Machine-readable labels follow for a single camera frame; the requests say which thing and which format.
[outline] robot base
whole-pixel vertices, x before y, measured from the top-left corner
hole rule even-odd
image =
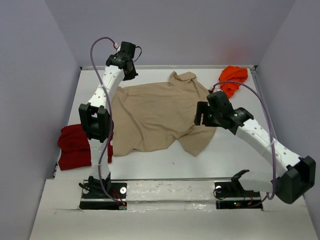
[[[113,201],[101,189],[101,186],[89,183],[85,180],[79,183],[82,187],[81,201],[79,208],[82,210],[126,210],[127,209],[127,183],[126,182],[109,182],[107,192],[110,196],[118,200]]]

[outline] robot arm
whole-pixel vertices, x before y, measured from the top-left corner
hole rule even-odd
[[[100,185],[98,173],[99,158],[107,144],[107,137],[110,131],[112,131],[112,129],[109,129],[110,110],[103,87],[106,89],[111,101],[117,87],[122,81],[132,80],[138,75],[133,63],[135,50],[136,45],[130,42],[121,43],[121,47],[117,49],[117,53],[110,55],[106,61],[102,78],[103,86],[99,84],[87,104],[81,104],[79,107],[81,126],[86,133],[91,149],[91,173],[89,180],[91,180],[90,184],[98,187]],[[105,188],[109,191],[111,176],[106,160],[103,160],[100,164],[100,173]]]
[[[269,134],[244,108],[233,109],[227,95],[216,91],[207,96],[208,102],[198,102],[194,123],[207,127],[222,127],[252,146],[271,165],[272,149]],[[273,139],[276,157],[276,195],[292,204],[315,184],[316,162],[300,157]],[[232,181],[246,191],[271,192],[271,179],[263,174],[242,170]]]

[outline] gray wall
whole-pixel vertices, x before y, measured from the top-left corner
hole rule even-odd
[[[45,0],[80,66],[102,36],[142,46],[139,65],[258,64],[294,0]],[[102,66],[112,51],[99,44]]]
[[[43,0],[0,7],[0,239],[29,239],[80,69]]]
[[[276,134],[317,161],[315,186],[305,196],[320,237],[320,1],[297,0],[258,67]]]

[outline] wire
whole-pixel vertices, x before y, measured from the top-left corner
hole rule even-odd
[[[225,197],[224,197],[224,198],[219,198],[219,197],[217,197],[217,195],[215,194],[216,192],[217,192],[217,190],[214,189],[214,190],[213,190],[213,196],[214,196],[216,199],[218,199],[218,200],[223,200],[223,199],[225,199]]]
[[[117,195],[118,199],[120,199],[120,201],[122,202],[122,205],[126,206],[125,202],[121,199],[121,197],[119,196],[118,192],[115,189],[113,189],[113,192]]]
[[[99,79],[99,82],[102,86],[102,89],[104,91],[104,94],[105,94],[105,98],[106,98],[106,102],[108,104],[108,108],[109,108],[109,114],[110,114],[110,117],[109,117],[109,135],[106,139],[106,144],[102,150],[102,153],[100,155],[100,158],[99,158],[99,162],[98,162],[98,174],[99,174],[99,181],[100,181],[100,185],[101,185],[101,188],[102,188],[102,191],[104,192],[104,194],[110,198],[111,200],[119,203],[118,200],[116,200],[115,198],[113,198],[108,192],[107,190],[105,189],[105,186],[104,186],[104,183],[103,183],[103,179],[102,179],[102,176],[101,176],[101,162],[102,162],[102,159],[103,159],[103,156],[106,152],[106,149],[107,149],[107,146],[109,145],[110,143],[110,139],[111,139],[111,136],[113,135],[113,131],[114,131],[114,126],[113,126],[113,122],[112,122],[112,110],[111,110],[111,103],[110,103],[110,99],[109,99],[109,95],[108,95],[108,92],[106,90],[106,88],[104,87],[104,83],[102,82],[102,79],[99,75],[99,72],[97,70],[97,67],[95,65],[95,61],[94,61],[94,57],[93,57],[93,51],[94,51],[94,46],[100,42],[101,40],[104,40],[104,39],[108,39],[110,40],[112,43],[113,43],[113,47],[115,47],[115,41],[113,41],[110,37],[107,37],[107,36],[104,36],[104,37],[100,37],[99,39],[95,40],[94,43],[92,44],[91,46],[91,49],[90,49],[90,60],[91,60],[91,64],[93,66],[93,69]]]
[[[113,197],[116,199],[117,198],[117,196],[116,196],[116,194],[113,192]]]
[[[251,200],[250,200],[250,202],[248,203],[248,206],[250,206],[250,205],[252,204],[253,200],[254,200],[254,195],[252,194],[251,191],[249,191],[249,194],[250,194]]]
[[[140,53],[139,53],[139,56],[136,58],[136,60],[134,60],[133,62],[137,61],[140,58],[141,54],[142,54],[142,48],[140,46],[136,46],[135,48],[136,49],[140,49]]]
[[[251,92],[253,92],[253,94],[259,99],[261,105],[262,105],[262,110],[264,112],[264,115],[266,116],[266,122],[269,128],[269,136],[270,136],[270,145],[271,145],[271,152],[272,152],[272,193],[271,196],[269,195],[269,193],[266,193],[266,196],[263,200],[261,200],[260,203],[257,203],[256,205],[260,205],[262,204],[267,198],[269,200],[272,200],[276,194],[276,181],[277,181],[277,173],[276,173],[276,166],[277,166],[277,159],[276,159],[276,150],[275,150],[275,145],[274,145],[274,134],[272,131],[272,124],[271,124],[271,117],[267,111],[267,107],[265,105],[265,103],[263,102],[262,98],[258,95],[258,93],[253,90],[251,87],[249,87],[248,85],[242,83],[242,82],[238,82],[238,81],[220,81],[215,83],[212,88],[215,88],[217,85],[220,84],[226,84],[226,83],[233,83],[233,84],[239,84],[244,86],[245,88],[249,89]]]

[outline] dark red towel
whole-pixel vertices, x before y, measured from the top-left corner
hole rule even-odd
[[[91,166],[90,145],[81,124],[62,128],[58,146],[61,148],[58,164],[62,171]]]

